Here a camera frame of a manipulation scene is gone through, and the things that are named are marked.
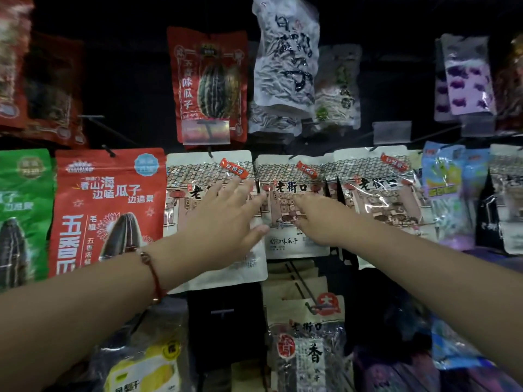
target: red round sticker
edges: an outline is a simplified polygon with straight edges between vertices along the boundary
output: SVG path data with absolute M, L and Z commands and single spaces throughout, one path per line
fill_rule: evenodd
M 318 311 L 318 315 L 329 316 L 333 314 L 339 314 L 341 310 L 339 309 L 338 297 L 334 293 L 322 293 L 317 298 L 318 305 L 322 308 Z
M 291 359 L 296 353 L 296 344 L 294 338 L 282 333 L 278 336 L 278 355 L 283 359 Z

